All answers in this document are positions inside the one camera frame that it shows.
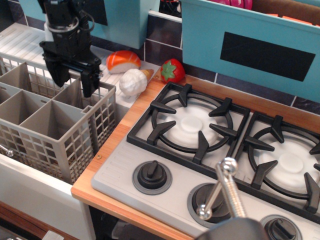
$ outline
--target gray plastic basket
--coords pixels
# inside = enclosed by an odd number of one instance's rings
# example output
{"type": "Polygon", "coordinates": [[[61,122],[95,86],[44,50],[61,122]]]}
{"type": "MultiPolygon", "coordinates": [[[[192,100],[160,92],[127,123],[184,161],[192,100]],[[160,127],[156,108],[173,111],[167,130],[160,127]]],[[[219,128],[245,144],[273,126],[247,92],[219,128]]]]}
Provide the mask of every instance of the gray plastic basket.
{"type": "Polygon", "coordinates": [[[1,53],[0,66],[0,144],[73,184],[116,127],[116,87],[100,82],[84,98],[77,74],[59,88],[40,64],[1,53]]]}

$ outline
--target metal rod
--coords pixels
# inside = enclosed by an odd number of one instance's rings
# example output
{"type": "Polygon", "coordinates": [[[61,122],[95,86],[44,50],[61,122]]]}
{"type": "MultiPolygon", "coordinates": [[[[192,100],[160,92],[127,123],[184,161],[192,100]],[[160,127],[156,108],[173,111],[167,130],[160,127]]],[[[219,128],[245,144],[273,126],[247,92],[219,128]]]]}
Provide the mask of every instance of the metal rod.
{"type": "Polygon", "coordinates": [[[238,188],[233,176],[238,170],[235,159],[226,157],[216,166],[218,179],[222,184],[224,200],[229,208],[232,217],[245,218],[246,212],[238,195],[238,188]]]}
{"type": "Polygon", "coordinates": [[[2,146],[0,144],[0,149],[2,149],[3,151],[5,151],[5,155],[7,155],[8,157],[13,157],[14,156],[14,152],[10,149],[5,148],[4,146],[2,146]]]}
{"type": "Polygon", "coordinates": [[[238,165],[235,159],[226,157],[216,165],[218,182],[212,188],[206,203],[200,205],[196,213],[202,220],[209,220],[212,217],[212,206],[222,190],[224,200],[232,217],[245,218],[246,213],[238,195],[238,188],[233,179],[238,165]]]}

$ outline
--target black burner grate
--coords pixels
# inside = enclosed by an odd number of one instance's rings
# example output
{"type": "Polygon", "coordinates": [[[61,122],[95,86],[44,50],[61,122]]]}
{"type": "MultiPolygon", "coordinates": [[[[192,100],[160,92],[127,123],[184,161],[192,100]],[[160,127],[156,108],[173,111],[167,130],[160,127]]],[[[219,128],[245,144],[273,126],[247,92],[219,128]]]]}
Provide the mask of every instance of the black burner grate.
{"type": "Polygon", "coordinates": [[[217,179],[216,171],[212,167],[202,164],[202,160],[207,153],[216,151],[224,145],[228,145],[228,151],[225,152],[225,157],[230,157],[236,148],[236,143],[246,121],[249,118],[249,114],[250,110],[248,108],[232,103],[230,98],[216,98],[193,90],[190,84],[181,86],[170,82],[164,87],[158,97],[150,104],[150,107],[132,128],[130,133],[127,135],[127,142],[181,164],[187,168],[193,169],[199,173],[217,179]],[[164,133],[172,128],[176,123],[175,121],[158,123],[158,114],[175,114],[175,109],[168,106],[168,103],[178,100],[182,107],[187,108],[188,102],[191,99],[196,99],[197,101],[211,105],[213,110],[208,114],[209,117],[214,118],[219,116],[225,118],[226,126],[220,126],[212,123],[209,125],[212,131],[216,131],[220,136],[222,136],[221,140],[217,143],[209,145],[201,131],[198,132],[198,148],[181,146],[164,136],[164,133]],[[241,123],[237,130],[234,129],[233,119],[230,112],[235,112],[241,116],[241,123]],[[138,137],[137,133],[147,121],[152,122],[153,131],[146,140],[138,137]],[[161,141],[167,147],[159,145],[158,141],[161,141]],[[185,156],[180,153],[188,153],[191,154],[192,157],[185,156]]]}
{"type": "MultiPolygon", "coordinates": [[[[307,193],[298,193],[280,187],[267,177],[267,174],[278,164],[277,159],[257,165],[254,150],[271,152],[275,150],[273,146],[265,143],[263,140],[261,140],[261,138],[267,134],[271,134],[279,143],[283,144],[286,141],[284,133],[290,133],[295,136],[299,136],[301,139],[306,139],[314,143],[314,146],[310,148],[309,153],[311,155],[320,154],[319,134],[287,123],[283,121],[281,116],[277,115],[275,117],[270,117],[263,113],[255,112],[250,120],[242,143],[235,157],[236,160],[239,161],[241,155],[247,153],[248,160],[255,172],[255,175],[251,184],[247,184],[246,182],[237,179],[236,181],[238,183],[238,187],[240,190],[247,192],[248,194],[320,224],[320,214],[317,213],[320,200],[320,188],[308,172],[304,174],[307,193]],[[265,123],[269,125],[269,127],[261,129],[255,133],[251,133],[256,122],[265,123]],[[276,195],[261,189],[263,183],[284,196],[305,200],[305,205],[301,206],[300,204],[296,204],[294,201],[291,201],[288,198],[281,197],[281,195],[276,195]]],[[[314,168],[319,170],[319,164],[315,164],[314,168]]]]}

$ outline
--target toy stove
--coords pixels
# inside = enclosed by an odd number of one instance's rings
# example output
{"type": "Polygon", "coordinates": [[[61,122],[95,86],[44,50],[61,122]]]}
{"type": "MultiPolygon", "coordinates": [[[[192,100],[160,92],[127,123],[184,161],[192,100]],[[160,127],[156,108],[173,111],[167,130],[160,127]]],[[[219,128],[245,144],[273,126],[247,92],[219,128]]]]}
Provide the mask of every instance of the toy stove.
{"type": "Polygon", "coordinates": [[[281,116],[251,114],[230,98],[169,83],[91,183],[196,237],[230,218],[222,194],[209,220],[201,220],[196,209],[217,183],[217,162],[232,157],[249,218],[277,240],[320,239],[319,142],[318,133],[281,116]]]}

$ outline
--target stove knob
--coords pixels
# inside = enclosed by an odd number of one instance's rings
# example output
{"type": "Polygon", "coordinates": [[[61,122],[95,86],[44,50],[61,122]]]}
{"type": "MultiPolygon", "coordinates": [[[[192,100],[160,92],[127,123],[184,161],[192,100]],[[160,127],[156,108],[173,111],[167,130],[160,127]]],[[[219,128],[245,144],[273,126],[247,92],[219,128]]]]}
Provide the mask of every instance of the stove knob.
{"type": "Polygon", "coordinates": [[[264,226],[271,240],[295,240],[297,231],[295,226],[284,218],[276,218],[264,226]]]}
{"type": "MultiPolygon", "coordinates": [[[[197,212],[198,206],[207,202],[213,187],[214,184],[211,183],[203,185],[193,194],[191,204],[194,212],[197,212]]],[[[227,203],[225,202],[222,191],[220,191],[220,193],[218,194],[218,197],[211,207],[211,210],[212,217],[206,220],[206,222],[217,224],[230,218],[230,212],[227,203]]]]}
{"type": "Polygon", "coordinates": [[[143,165],[138,173],[138,181],[146,189],[156,190],[165,185],[167,173],[165,169],[156,161],[143,165]]]}

